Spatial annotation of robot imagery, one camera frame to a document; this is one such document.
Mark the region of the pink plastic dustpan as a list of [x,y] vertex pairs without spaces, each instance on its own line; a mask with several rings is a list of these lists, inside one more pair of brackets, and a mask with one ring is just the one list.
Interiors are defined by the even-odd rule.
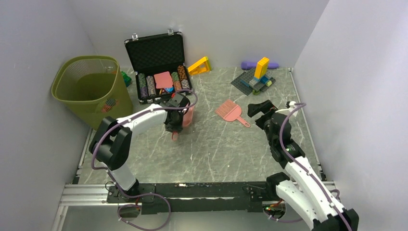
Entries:
[[[185,115],[183,116],[183,122],[182,122],[182,127],[187,128],[191,123],[192,123],[192,118],[193,118],[193,113],[194,113],[194,106],[189,108],[188,111],[185,110]],[[176,141],[178,138],[179,132],[172,132],[171,139],[173,141]]]

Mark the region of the pink hand brush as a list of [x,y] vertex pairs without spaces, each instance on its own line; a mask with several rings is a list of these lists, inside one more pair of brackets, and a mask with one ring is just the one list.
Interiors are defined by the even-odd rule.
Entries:
[[242,109],[239,105],[232,100],[227,99],[222,105],[220,105],[215,113],[227,122],[233,122],[235,120],[242,123],[245,127],[249,128],[251,125],[245,121],[242,117]]

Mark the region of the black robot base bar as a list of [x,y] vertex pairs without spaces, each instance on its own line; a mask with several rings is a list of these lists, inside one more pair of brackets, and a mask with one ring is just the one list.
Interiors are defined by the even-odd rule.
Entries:
[[116,186],[108,188],[107,203],[139,204],[143,215],[162,212],[262,212],[280,198],[264,181],[205,183],[141,183],[142,198],[127,198]]

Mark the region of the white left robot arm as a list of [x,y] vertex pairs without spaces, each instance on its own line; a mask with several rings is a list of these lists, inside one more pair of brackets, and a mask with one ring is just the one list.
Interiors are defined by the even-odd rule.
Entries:
[[93,160],[103,164],[102,168],[120,187],[119,196],[124,201],[132,202],[140,193],[139,181],[130,171],[127,161],[132,138],[160,124],[164,124],[167,132],[180,133],[190,106],[186,96],[174,93],[167,101],[151,104],[132,115],[118,119],[108,116],[101,121],[89,145],[89,152]]

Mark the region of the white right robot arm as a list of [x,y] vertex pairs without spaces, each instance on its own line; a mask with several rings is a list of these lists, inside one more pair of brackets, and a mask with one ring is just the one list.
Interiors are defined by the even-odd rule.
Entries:
[[347,209],[327,189],[305,152],[292,139],[289,119],[305,105],[291,101],[281,110],[270,100],[248,105],[249,117],[262,113],[255,123],[265,132],[272,157],[284,170],[267,177],[266,196],[282,199],[312,231],[356,231],[357,212]]

